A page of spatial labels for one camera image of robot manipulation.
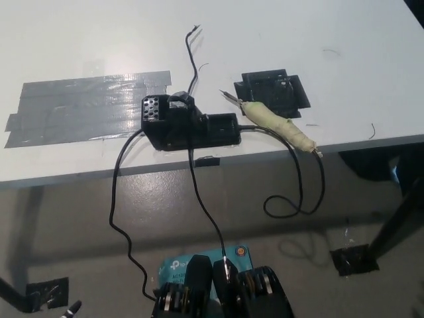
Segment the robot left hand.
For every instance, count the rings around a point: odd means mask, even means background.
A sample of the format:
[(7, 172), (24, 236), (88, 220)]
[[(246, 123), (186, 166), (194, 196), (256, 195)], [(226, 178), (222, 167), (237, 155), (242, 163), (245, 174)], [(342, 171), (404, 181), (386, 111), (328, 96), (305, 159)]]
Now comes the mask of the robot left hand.
[(75, 314), (80, 310), (82, 302), (77, 300), (62, 314), (60, 318), (74, 318)]

